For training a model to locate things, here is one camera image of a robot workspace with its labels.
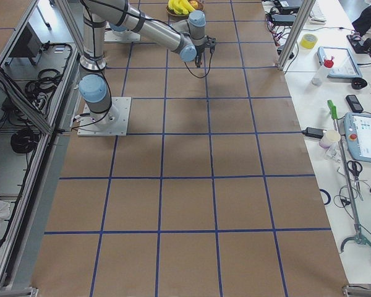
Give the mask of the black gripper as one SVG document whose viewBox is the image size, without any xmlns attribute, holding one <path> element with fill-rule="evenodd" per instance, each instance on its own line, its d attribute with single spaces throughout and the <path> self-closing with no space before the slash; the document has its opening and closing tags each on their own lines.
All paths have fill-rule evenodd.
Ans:
<svg viewBox="0 0 371 297">
<path fill-rule="evenodd" d="M 203 55 L 203 45 L 195 45 L 196 56 L 194 63 L 196 67 L 201 67 L 202 65 L 202 55 Z"/>
</svg>

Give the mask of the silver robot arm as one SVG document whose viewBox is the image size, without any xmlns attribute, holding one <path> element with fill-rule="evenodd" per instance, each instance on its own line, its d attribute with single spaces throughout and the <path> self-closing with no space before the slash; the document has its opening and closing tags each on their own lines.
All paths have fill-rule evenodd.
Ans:
<svg viewBox="0 0 371 297">
<path fill-rule="evenodd" d="M 83 52 L 80 57 L 79 91 L 87 107 L 85 124 L 79 131 L 101 135 L 121 134 L 117 100 L 111 96 L 104 76 L 104 41 L 113 37 L 118 43 L 138 42 L 141 37 L 177 53 L 183 62 L 200 67 L 205 48 L 215 40 L 205 34 L 205 14 L 196 10 L 187 19 L 168 25 L 131 6 L 128 1 L 82 1 Z"/>
</svg>

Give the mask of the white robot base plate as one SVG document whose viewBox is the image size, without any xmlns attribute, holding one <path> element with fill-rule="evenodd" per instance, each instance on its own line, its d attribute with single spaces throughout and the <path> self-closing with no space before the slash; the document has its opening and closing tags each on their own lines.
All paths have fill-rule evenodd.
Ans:
<svg viewBox="0 0 371 297">
<path fill-rule="evenodd" d="M 88 115 L 80 118 L 77 135 L 79 137 L 126 136 L 131 103 L 131 97 L 112 97 L 112 106 L 108 114 L 92 113 L 85 104 L 83 113 Z"/>
</svg>

